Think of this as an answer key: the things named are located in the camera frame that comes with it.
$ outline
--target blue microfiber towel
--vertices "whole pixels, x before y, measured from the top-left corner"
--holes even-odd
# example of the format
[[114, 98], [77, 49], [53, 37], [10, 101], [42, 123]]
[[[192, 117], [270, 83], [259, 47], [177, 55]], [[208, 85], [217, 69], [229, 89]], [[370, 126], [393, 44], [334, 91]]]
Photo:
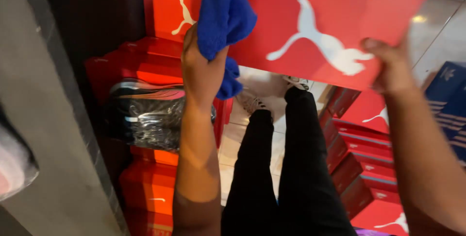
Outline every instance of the blue microfiber towel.
[[[202, 0], [198, 21], [198, 46], [207, 60], [218, 51], [247, 37], [256, 25], [257, 15], [248, 0]], [[226, 58], [225, 74], [217, 98], [236, 96], [243, 86], [236, 79], [240, 70], [236, 61]]]

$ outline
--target white sneaker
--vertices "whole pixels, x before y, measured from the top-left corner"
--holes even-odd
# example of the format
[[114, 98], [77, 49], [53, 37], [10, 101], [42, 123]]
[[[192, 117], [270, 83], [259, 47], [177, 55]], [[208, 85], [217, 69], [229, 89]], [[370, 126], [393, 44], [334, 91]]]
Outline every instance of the white sneaker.
[[300, 90], [309, 90], [309, 80], [304, 78], [283, 75], [282, 78], [288, 82], [288, 89], [297, 87]]
[[244, 89], [240, 94], [236, 95], [236, 99], [249, 115], [252, 115], [256, 110], [271, 111], [257, 96], [255, 96], [248, 89]]

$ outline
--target person's left hand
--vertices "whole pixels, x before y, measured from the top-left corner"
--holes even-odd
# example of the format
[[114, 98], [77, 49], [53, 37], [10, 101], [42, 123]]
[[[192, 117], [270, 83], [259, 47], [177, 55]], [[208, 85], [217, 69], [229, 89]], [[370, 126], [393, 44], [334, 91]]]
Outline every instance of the person's left hand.
[[186, 32], [181, 55], [186, 105], [210, 115], [213, 99], [223, 81], [228, 47], [209, 62], [199, 51], [197, 27], [196, 23]]

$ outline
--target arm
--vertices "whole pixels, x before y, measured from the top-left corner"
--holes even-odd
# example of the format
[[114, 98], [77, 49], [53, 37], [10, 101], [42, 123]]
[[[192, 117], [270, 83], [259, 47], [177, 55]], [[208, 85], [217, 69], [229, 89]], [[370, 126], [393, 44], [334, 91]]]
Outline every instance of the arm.
[[387, 104], [399, 194], [408, 222], [417, 220], [406, 208], [412, 206], [443, 226], [466, 233], [466, 173], [411, 75], [407, 42], [398, 48], [374, 40], [363, 45], [383, 62], [375, 87]]
[[181, 58], [186, 105], [173, 197], [173, 235], [220, 235], [220, 173], [210, 116], [228, 49], [207, 62], [199, 52], [196, 34], [194, 25], [186, 33]]

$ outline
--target hand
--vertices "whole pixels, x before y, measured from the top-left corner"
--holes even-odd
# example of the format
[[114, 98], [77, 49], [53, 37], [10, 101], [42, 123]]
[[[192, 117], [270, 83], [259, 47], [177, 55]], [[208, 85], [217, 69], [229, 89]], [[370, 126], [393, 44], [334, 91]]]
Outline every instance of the hand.
[[213, 99], [223, 81], [228, 47], [209, 62], [199, 51], [197, 28], [196, 23], [186, 32], [181, 55], [186, 105], [210, 115]]
[[397, 47], [391, 47], [375, 39], [364, 39], [362, 47], [374, 54], [382, 62], [382, 71], [374, 82], [374, 89], [381, 94], [397, 94], [417, 88], [411, 73], [411, 62], [408, 54], [408, 39], [403, 38]]

